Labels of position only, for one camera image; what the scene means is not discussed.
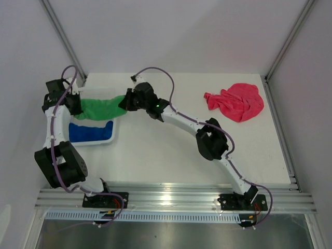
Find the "green microfiber towel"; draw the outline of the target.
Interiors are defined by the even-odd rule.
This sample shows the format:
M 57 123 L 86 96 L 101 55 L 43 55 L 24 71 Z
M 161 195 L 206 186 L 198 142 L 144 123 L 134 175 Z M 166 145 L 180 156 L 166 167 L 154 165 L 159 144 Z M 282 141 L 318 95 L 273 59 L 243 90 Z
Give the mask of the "green microfiber towel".
M 75 115 L 74 117 L 78 120 L 88 119 L 103 121 L 123 116 L 127 113 L 127 111 L 118 107 L 118 105 L 122 100 L 124 100 L 124 98 L 124 95 L 119 95 L 109 100 L 82 99 L 82 113 Z

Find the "blue microfiber towel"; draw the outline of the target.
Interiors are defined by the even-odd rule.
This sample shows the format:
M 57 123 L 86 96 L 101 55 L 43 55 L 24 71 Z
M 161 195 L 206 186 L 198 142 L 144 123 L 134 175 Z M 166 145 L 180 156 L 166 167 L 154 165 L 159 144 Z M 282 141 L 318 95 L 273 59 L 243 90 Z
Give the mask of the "blue microfiber towel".
M 69 124 L 69 138 L 73 143 L 107 141 L 113 135 L 113 121 L 108 121 L 104 127 L 79 126 Z

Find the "pink microfiber towel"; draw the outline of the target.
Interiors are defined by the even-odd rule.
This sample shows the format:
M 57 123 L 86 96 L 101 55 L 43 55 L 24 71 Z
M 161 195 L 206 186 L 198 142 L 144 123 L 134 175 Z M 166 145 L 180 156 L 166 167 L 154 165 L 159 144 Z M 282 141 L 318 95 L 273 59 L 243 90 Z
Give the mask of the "pink microfiber towel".
M 245 122 L 256 117 L 264 109 L 264 101 L 258 87 L 247 83 L 233 84 L 220 94 L 206 92 L 204 98 L 209 110 L 218 109 L 234 122 Z

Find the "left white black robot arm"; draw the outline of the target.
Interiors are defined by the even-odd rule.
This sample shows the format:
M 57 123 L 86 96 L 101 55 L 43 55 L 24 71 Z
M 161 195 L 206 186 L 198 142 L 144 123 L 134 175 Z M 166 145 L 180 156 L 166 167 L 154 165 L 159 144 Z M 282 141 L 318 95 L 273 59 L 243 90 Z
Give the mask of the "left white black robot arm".
M 100 207 L 108 207 L 113 195 L 105 181 L 89 177 L 84 159 L 70 142 L 72 117 L 82 113 L 76 80 L 55 79 L 46 82 L 46 87 L 42 110 L 47 133 L 42 149 L 34 153 L 37 165 L 52 188 L 63 188 L 68 193 L 79 189 L 89 198 L 94 196 Z

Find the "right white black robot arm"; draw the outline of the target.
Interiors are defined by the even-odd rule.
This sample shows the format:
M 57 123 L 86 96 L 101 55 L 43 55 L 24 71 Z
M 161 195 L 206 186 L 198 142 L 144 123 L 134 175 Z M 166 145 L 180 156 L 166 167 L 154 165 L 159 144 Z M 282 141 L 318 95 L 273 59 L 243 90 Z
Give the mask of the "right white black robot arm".
M 211 118 L 203 122 L 181 114 L 170 101 L 157 97 L 147 82 L 127 89 L 118 107 L 130 112 L 143 109 L 152 119 L 175 125 L 193 135 L 200 155 L 220 166 L 229 179 L 238 206 L 246 210 L 255 204 L 258 189 L 246 181 L 231 162 L 226 133 L 221 130 L 216 119 Z

